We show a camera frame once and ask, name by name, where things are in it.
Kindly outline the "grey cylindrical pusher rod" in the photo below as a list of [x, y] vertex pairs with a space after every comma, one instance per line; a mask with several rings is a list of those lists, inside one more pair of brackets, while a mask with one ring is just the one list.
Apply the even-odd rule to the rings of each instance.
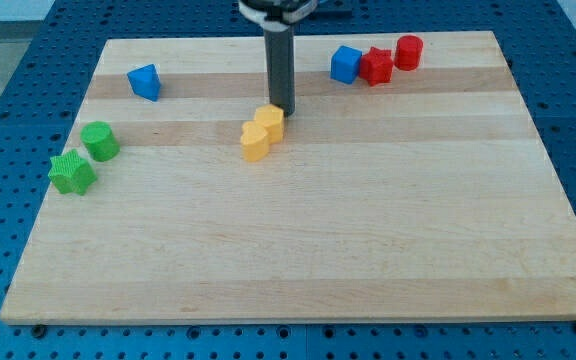
[[285, 116], [295, 111], [294, 29], [264, 31], [269, 102]]

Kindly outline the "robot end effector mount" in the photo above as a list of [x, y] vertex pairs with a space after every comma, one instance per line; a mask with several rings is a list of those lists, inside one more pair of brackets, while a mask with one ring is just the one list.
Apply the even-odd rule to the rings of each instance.
[[285, 31], [318, 7], [318, 0], [239, 0], [239, 12], [264, 31]]

